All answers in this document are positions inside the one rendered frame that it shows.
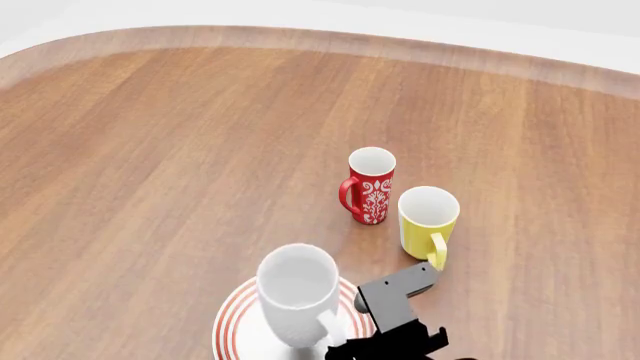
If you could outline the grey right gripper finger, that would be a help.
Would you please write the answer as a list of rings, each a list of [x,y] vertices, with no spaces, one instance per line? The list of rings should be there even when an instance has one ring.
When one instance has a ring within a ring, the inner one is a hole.
[[[430,290],[432,287],[433,287],[433,286],[429,286],[429,287],[422,288],[422,289],[420,289],[420,290],[416,290],[416,291],[414,291],[414,292],[412,292],[412,293],[409,293],[409,294],[407,295],[407,297],[408,297],[408,298],[412,298],[412,297],[417,296],[417,295],[419,295],[419,294],[421,294],[421,293],[425,293],[427,290]],[[369,310],[368,310],[368,308],[366,307],[365,302],[364,302],[364,300],[363,300],[363,298],[362,298],[362,296],[361,296],[361,294],[360,294],[360,293],[357,293],[357,294],[356,294],[356,297],[355,297],[355,299],[354,299],[354,308],[355,308],[359,313],[368,313],[368,312],[369,312]]]
[[[376,329],[389,332],[418,317],[409,304],[407,295],[425,287],[434,286],[440,272],[428,262],[416,263],[377,280],[357,287]]]

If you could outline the yellow and white mug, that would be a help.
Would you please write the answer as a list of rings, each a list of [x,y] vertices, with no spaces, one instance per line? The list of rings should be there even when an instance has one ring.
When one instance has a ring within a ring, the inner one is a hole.
[[[447,260],[447,242],[460,209],[458,200],[442,188],[418,186],[405,191],[398,200],[404,251],[442,271]]]

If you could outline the tall white mug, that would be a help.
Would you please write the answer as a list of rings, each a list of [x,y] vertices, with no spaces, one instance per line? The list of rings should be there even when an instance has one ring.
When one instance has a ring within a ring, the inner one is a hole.
[[[258,299],[272,332],[289,347],[308,348],[324,338],[346,343],[338,319],[339,272],[323,249],[305,243],[269,253],[256,274]]]

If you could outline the red mug with white pattern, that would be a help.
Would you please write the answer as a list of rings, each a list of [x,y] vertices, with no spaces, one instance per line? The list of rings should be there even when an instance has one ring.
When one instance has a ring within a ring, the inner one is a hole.
[[[389,210],[396,158],[386,149],[368,146],[348,158],[350,176],[339,188],[339,201],[366,225],[383,222]]]

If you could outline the white plate with red rings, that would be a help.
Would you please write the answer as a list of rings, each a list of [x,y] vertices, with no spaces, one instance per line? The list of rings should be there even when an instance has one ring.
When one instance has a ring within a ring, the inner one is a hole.
[[[357,288],[340,279],[338,318],[348,338],[374,334],[371,317],[355,310]],[[329,338],[315,347],[294,349],[280,341],[266,323],[257,299],[256,279],[250,278],[229,294],[212,327],[214,360],[325,360]]]

